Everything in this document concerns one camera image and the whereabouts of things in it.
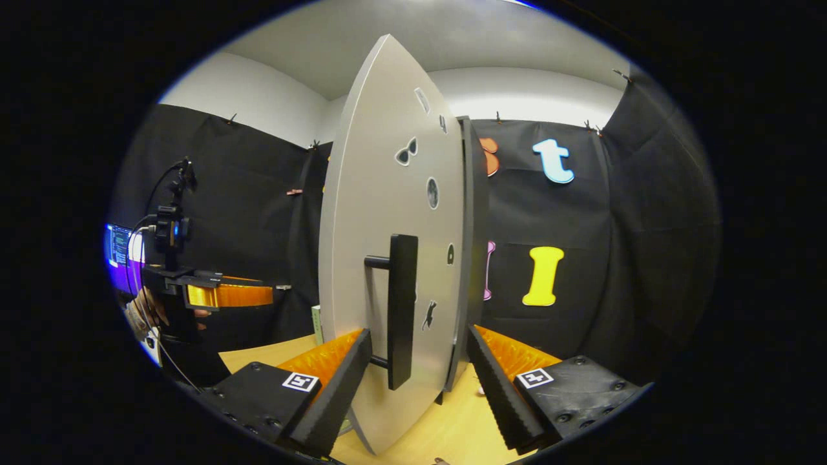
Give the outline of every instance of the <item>black curtain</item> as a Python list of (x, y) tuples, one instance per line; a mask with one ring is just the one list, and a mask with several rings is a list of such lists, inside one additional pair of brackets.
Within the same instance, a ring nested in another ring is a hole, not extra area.
[[(605, 159), (595, 132), (551, 122), (475, 120), (479, 137), (499, 146), (500, 170), (488, 178), (488, 237), (496, 244), (489, 262), (491, 299), (482, 325), (556, 357), (572, 357), (590, 329), (603, 290), (609, 257), (609, 189)], [(569, 151), (565, 185), (543, 173), (532, 147), (554, 139)], [(527, 306), (534, 247), (556, 247), (557, 265), (548, 307)]]
[[(181, 264), (274, 286), (272, 305), (223, 309), (206, 318), (204, 349), (258, 347), (313, 332), (318, 239), (312, 237), (318, 237), (325, 149), (329, 152), (329, 146), (308, 150), (236, 122), (163, 104), (136, 133), (108, 221), (131, 228), (143, 216), (158, 178), (188, 156), (198, 188), (184, 194), (193, 229)], [(171, 200), (165, 186), (173, 179), (174, 173), (161, 184), (152, 208)], [(291, 189), (304, 193), (287, 195)], [(276, 285), (293, 288), (276, 290)]]
[[(715, 187), (700, 143), (672, 101), (633, 69), (603, 136), (550, 122), (475, 120), (493, 138), (500, 170), (488, 179), (489, 264), (483, 326), (557, 357), (584, 354), (632, 382), (651, 381), (688, 339), (710, 294), (719, 244)], [(548, 180), (534, 144), (569, 151), (575, 179)], [(111, 222), (131, 227), (152, 185), (184, 156), (198, 190), (183, 264), (260, 279), (274, 304), (210, 316), (205, 347), (257, 347), (313, 332), (318, 304), (322, 187), (332, 142), (305, 149), (187, 108), (158, 105), (124, 160)], [(300, 195), (287, 195), (302, 189)], [(153, 205), (169, 201), (159, 190)], [(557, 247), (548, 307), (522, 302), (534, 247)]]
[(630, 78), (601, 139), (609, 272), (581, 351), (644, 383), (688, 342), (709, 301), (721, 216), (704, 147), (686, 116), (635, 66)]
[[(550, 122), (475, 120), (500, 170), (489, 178), (490, 258), (482, 324), (557, 357), (592, 357), (653, 381), (688, 341), (709, 299), (720, 212), (690, 123), (649, 77), (632, 80), (602, 132)], [(575, 179), (555, 184), (533, 145), (555, 139)], [(522, 303), (533, 247), (564, 257), (555, 304)]]

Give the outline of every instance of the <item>monitor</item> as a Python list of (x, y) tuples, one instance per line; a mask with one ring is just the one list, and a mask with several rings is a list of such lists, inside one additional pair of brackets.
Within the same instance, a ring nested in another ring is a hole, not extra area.
[(120, 297), (129, 300), (141, 288), (141, 263), (144, 262), (141, 235), (130, 231), (130, 228), (107, 224), (103, 241), (112, 286)]

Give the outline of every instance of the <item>white board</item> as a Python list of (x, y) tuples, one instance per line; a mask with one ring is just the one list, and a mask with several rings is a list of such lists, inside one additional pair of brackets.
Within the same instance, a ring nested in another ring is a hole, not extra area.
[[(398, 160), (413, 138), (416, 155)], [(446, 383), (464, 258), (462, 153), (460, 125), (436, 85), (396, 39), (382, 36), (342, 112), (319, 238), (324, 340), (368, 328), (374, 355), (387, 358), (388, 271), (367, 268), (364, 259), (388, 256), (392, 234), (418, 237), (411, 377), (390, 391), (388, 372), (371, 364), (351, 403), (354, 429), (373, 453), (410, 429)], [(435, 206), (429, 180), (438, 189)]]

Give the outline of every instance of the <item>wooden table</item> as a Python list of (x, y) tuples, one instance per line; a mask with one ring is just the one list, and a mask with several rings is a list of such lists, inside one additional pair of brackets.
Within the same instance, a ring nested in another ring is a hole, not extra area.
[[(259, 348), (221, 352), (231, 373), (250, 362), (276, 366), (316, 347), (313, 335)], [(430, 465), (439, 457), (451, 465), (502, 465), (519, 457), (505, 447), (494, 414), (485, 397), (478, 395), (480, 382), (469, 364), (442, 405), (433, 404), (413, 428), (380, 455), (365, 449), (356, 431), (339, 436), (331, 457), (353, 465)]]

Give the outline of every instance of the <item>human hand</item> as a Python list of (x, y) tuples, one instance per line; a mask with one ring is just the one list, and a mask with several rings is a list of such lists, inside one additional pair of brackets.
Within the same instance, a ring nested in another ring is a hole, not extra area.
[[(136, 308), (141, 315), (146, 315), (146, 317), (150, 320), (150, 324), (152, 326), (158, 326), (160, 321), (163, 321), (164, 324), (167, 326), (170, 325), (170, 321), (166, 317), (166, 310), (164, 309), (164, 302), (160, 299), (155, 297), (155, 294), (146, 288), (146, 286), (138, 292), (138, 296), (133, 300)], [(195, 314), (196, 318), (205, 318), (209, 316), (209, 312), (204, 309), (194, 309), (193, 313)], [(201, 323), (197, 323), (198, 329), (205, 329), (207, 326)]]

